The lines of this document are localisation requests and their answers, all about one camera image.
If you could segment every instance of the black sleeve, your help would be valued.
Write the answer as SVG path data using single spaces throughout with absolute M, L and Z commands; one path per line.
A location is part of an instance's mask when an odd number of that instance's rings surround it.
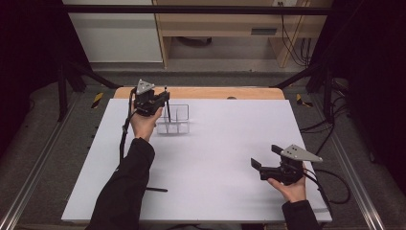
M 141 203 L 155 151 L 147 141 L 134 139 L 128 154 L 99 194 L 86 230 L 138 229 Z
M 282 206 L 282 210 L 288 230 L 321 229 L 308 200 L 286 202 Z

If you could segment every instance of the black rod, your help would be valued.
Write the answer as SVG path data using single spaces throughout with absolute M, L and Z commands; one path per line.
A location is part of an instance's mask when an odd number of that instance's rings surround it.
M 248 6 L 150 6 L 150 5 L 62 5 L 46 10 L 87 13 L 206 13 L 206 14 L 283 14 L 330 15 L 346 12 L 331 8 L 248 7 Z

